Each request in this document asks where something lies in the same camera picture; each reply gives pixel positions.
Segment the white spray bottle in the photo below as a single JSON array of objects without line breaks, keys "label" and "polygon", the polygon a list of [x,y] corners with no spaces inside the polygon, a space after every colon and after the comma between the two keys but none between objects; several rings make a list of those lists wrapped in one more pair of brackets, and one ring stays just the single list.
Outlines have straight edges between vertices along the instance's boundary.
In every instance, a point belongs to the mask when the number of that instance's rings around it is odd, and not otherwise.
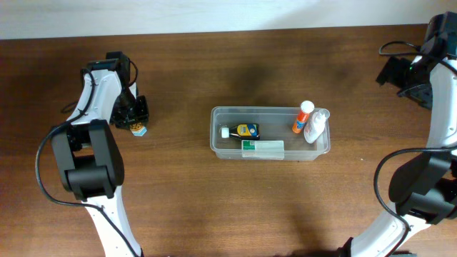
[{"label": "white spray bottle", "polygon": [[303,133],[307,143],[314,143],[323,133],[329,117],[330,112],[327,109],[319,109],[311,115]]}]

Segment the small gold-lid jar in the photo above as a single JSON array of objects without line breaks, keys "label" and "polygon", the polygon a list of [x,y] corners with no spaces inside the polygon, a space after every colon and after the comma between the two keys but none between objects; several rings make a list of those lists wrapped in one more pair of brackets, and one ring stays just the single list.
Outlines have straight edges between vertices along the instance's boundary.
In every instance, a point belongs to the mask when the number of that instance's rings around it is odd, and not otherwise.
[{"label": "small gold-lid jar", "polygon": [[147,132],[147,128],[142,123],[131,124],[129,129],[134,136],[143,136]]}]

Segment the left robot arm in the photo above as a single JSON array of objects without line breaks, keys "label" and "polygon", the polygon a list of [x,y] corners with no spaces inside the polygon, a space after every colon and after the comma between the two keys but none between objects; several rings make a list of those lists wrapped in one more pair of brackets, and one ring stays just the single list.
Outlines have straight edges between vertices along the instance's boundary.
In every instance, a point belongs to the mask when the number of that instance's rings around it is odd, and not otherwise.
[{"label": "left robot arm", "polygon": [[123,52],[108,52],[81,70],[83,90],[68,119],[53,128],[50,141],[64,189],[85,208],[106,256],[142,256],[122,199],[125,169],[111,127],[143,136],[149,121],[139,95],[138,69]]}]

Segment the white green medicine box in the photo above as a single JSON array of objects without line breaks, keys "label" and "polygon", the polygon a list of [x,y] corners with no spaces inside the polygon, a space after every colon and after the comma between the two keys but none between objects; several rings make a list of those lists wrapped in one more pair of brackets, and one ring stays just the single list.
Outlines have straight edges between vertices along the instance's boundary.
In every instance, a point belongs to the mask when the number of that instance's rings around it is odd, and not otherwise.
[{"label": "white green medicine box", "polygon": [[283,141],[243,140],[241,152],[243,158],[283,160],[285,157]]}]

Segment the dark bottle white cap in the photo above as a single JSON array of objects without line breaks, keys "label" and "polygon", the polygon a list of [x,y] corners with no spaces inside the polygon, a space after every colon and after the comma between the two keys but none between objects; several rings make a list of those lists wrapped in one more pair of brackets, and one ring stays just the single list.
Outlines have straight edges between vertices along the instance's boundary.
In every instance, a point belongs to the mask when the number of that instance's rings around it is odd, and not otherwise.
[{"label": "dark bottle white cap", "polygon": [[258,124],[238,124],[232,127],[221,128],[221,138],[235,138],[239,140],[259,140]]}]

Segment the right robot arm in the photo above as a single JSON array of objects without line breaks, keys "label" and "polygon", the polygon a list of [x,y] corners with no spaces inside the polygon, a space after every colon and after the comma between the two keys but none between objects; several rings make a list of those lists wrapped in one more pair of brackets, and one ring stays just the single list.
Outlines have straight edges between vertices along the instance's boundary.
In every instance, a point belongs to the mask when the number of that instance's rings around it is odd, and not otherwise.
[{"label": "right robot arm", "polygon": [[397,256],[413,235],[456,218],[456,13],[428,23],[423,44],[412,52],[388,53],[376,81],[398,87],[397,95],[431,111],[426,147],[405,148],[377,165],[373,189],[383,211],[335,256]]}]

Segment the orange tube white cap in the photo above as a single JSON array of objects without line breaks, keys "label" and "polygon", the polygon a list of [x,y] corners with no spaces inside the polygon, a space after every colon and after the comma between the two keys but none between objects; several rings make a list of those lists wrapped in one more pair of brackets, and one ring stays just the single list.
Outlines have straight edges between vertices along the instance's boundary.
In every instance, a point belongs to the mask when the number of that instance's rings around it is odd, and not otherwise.
[{"label": "orange tube white cap", "polygon": [[300,112],[293,123],[292,131],[294,133],[301,133],[309,116],[314,111],[315,106],[311,101],[303,101],[300,105]]}]

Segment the clear plastic container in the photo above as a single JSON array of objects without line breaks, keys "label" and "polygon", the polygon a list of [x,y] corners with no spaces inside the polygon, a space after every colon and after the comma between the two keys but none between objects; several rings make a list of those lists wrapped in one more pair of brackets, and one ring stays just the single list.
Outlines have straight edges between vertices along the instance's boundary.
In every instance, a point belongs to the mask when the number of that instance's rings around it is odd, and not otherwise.
[{"label": "clear plastic container", "polygon": [[283,141],[284,161],[312,161],[331,149],[329,125],[314,143],[307,143],[302,133],[294,133],[292,125],[299,107],[217,106],[211,111],[210,147],[220,159],[261,160],[243,158],[241,140],[221,138],[222,127],[258,124],[259,141]]}]

